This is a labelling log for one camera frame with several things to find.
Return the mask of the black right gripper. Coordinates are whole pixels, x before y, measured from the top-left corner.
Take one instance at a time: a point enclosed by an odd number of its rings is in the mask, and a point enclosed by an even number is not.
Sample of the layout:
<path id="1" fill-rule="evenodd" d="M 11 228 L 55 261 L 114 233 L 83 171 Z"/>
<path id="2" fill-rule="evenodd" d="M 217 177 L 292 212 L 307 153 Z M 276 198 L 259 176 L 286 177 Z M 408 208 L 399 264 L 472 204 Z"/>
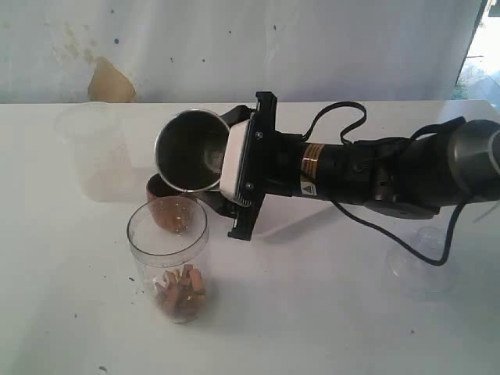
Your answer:
<path id="1" fill-rule="evenodd" d="M 258 91 L 255 110 L 246 105 L 237 105 L 219 115 L 227 127 L 248 121 L 243 164 L 243 196 L 251 202 L 249 207 L 241 207 L 226 199 L 219 191 L 195 193 L 198 200 L 220 216 L 234 218 L 229 238 L 250 239 L 262 207 L 263 200 L 272 190 L 289 195 L 291 188 L 278 177 L 280 163 L 288 164 L 286 154 L 290 144 L 299 141 L 293 134 L 276 131 L 277 97 L 270 91 Z"/>

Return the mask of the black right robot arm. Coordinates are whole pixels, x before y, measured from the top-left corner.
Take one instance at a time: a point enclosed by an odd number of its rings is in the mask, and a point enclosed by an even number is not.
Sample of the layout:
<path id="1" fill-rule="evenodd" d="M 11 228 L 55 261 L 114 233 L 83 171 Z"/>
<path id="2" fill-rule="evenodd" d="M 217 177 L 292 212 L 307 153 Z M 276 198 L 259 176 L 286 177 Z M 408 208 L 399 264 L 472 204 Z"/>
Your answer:
<path id="1" fill-rule="evenodd" d="M 249 240 L 267 195 L 362 205 L 386 216 L 426 220 L 442 207 L 499 197 L 499 125 L 457 117 L 420 128 L 411 137 L 339 145 L 317 144 L 308 134 L 276 130 L 277 97 L 256 95 L 233 120 L 248 124 L 240 179 L 241 204 L 218 191 L 198 198 L 234 220 L 231 237 Z"/>

